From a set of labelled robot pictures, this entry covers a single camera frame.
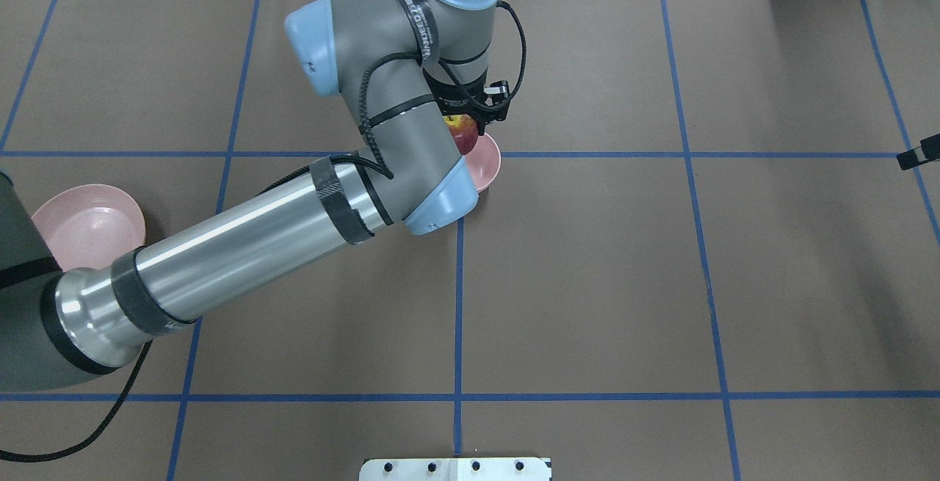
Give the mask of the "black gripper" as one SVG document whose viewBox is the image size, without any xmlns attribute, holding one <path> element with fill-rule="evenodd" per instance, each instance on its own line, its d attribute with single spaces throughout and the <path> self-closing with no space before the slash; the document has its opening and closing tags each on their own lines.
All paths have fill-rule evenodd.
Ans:
<svg viewBox="0 0 940 481">
<path fill-rule="evenodd" d="M 467 114 L 474 117 L 474 123 L 476 123 L 477 127 L 477 136 L 479 137 L 484 135 L 487 126 L 491 124 L 491 116 L 489 113 L 483 112 L 479 107 L 474 106 L 466 96 L 473 97 L 480 105 L 483 105 L 488 100 L 487 94 L 484 93 L 488 73 L 489 70 L 484 70 L 476 79 L 472 80 L 472 82 L 461 82 L 461 86 L 463 86 L 466 94 L 460 92 L 459 87 L 454 84 L 449 76 L 443 73 L 442 75 L 427 74 L 427 86 L 429 87 L 430 93 L 432 93 L 432 97 L 438 109 L 441 110 L 444 116 Z"/>
</svg>

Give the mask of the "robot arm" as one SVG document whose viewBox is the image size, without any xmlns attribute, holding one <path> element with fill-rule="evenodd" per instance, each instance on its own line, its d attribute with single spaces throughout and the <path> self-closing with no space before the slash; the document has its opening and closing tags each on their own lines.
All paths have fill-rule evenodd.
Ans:
<svg viewBox="0 0 940 481">
<path fill-rule="evenodd" d="M 422 236 L 479 200 L 444 116 L 487 123 L 502 0 L 315 0 L 284 22 L 316 93 L 339 94 L 365 142 L 108 267 L 62 270 L 2 179 L 2 391 L 106 376 L 148 341 L 229 300 L 403 223 Z"/>
</svg>

